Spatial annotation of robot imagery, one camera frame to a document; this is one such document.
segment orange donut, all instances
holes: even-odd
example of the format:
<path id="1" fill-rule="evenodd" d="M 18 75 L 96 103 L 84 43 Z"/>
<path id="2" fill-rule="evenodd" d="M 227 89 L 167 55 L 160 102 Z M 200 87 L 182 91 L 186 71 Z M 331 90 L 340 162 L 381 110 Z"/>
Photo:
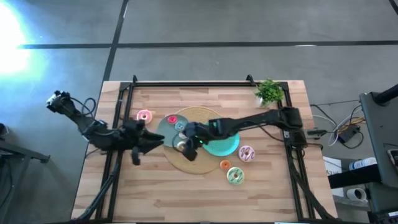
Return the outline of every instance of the orange donut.
<path id="1" fill-rule="evenodd" d="M 229 160 L 223 160 L 220 162 L 220 168 L 223 170 L 229 170 L 231 168 L 231 162 Z"/>

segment round wooden board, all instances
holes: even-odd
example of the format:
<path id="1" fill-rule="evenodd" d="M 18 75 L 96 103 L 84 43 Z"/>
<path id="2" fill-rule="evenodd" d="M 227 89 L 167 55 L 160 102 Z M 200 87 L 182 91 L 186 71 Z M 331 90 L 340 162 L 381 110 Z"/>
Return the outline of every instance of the round wooden board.
<path id="1" fill-rule="evenodd" d="M 220 117 L 215 111 L 201 106 L 185 108 L 176 114 L 186 117 L 189 122 L 201 123 L 207 123 L 209 119 Z M 202 147 L 197 149 L 197 153 L 197 158 L 194 161 L 189 161 L 181 153 L 176 152 L 171 147 L 164 146 L 164 154 L 167 160 L 176 168 L 189 174 L 206 174 L 219 168 L 220 162 L 223 160 L 222 157 L 209 154 Z"/>

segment concrete floor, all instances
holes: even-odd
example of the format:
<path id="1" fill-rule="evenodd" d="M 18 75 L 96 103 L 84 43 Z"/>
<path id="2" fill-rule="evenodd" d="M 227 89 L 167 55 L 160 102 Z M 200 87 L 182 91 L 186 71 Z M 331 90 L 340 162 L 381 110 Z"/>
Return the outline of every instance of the concrete floor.
<path id="1" fill-rule="evenodd" d="M 0 122 L 7 141 L 51 154 L 32 162 L 11 223 L 70 218 L 87 143 L 76 126 L 51 113 L 54 90 L 98 98 L 109 49 L 13 50 L 14 44 L 110 44 L 122 0 L 0 1 Z M 132 0 L 120 43 L 217 41 L 398 40 L 388 0 Z M 110 80 L 305 80 L 311 103 L 355 100 L 398 83 L 398 45 L 118 49 Z M 358 103 L 324 106 L 342 120 Z M 331 128 L 316 120 L 320 128 Z M 330 157 L 372 156 L 366 127 L 361 147 L 325 147 Z M 344 220 L 366 221 L 339 209 Z"/>

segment green plant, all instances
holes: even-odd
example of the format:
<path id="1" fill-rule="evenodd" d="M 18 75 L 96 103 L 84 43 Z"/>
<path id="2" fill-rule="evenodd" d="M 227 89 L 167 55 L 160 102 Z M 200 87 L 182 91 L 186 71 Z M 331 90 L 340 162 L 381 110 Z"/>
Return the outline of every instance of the green plant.
<path id="1" fill-rule="evenodd" d="M 254 93 L 257 97 L 262 98 L 261 105 L 265 106 L 268 103 L 283 99 L 284 92 L 279 87 L 278 83 L 271 79 L 264 80 L 257 86 L 257 92 Z"/>

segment wooden tabletop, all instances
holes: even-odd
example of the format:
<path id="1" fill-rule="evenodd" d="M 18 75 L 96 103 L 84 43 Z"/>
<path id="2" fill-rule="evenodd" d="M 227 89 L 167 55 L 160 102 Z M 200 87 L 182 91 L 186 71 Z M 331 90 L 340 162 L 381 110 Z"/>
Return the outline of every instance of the wooden tabletop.
<path id="1" fill-rule="evenodd" d="M 292 104 L 299 108 L 304 128 L 313 127 L 304 82 L 288 81 Z M 104 82 L 96 119 L 112 124 L 120 82 Z M 252 87 L 135 87 L 130 115 L 152 111 L 154 120 L 147 126 L 155 131 L 165 115 L 189 106 L 205 106 L 222 117 L 241 118 L 267 109 L 259 108 Z M 267 127 L 277 138 L 277 128 Z M 141 165 L 131 163 L 130 151 L 123 157 L 116 197 L 114 222 L 289 222 L 297 221 L 286 153 L 282 142 L 266 136 L 259 128 L 242 131 L 242 145 L 256 150 L 250 163 L 240 163 L 245 173 L 241 185 L 231 185 L 226 174 L 216 169 L 207 174 L 187 174 L 176 169 L 157 148 L 141 156 Z M 88 152 L 94 150 L 89 146 Z M 106 156 L 94 152 L 86 158 L 76 195 L 72 218 L 81 215 L 98 193 Z M 236 153 L 228 156 L 239 163 Z M 337 216 L 321 150 L 305 150 L 310 188 L 333 216 Z M 300 192 L 304 214 L 305 200 Z M 103 215 L 108 211 L 109 193 Z"/>

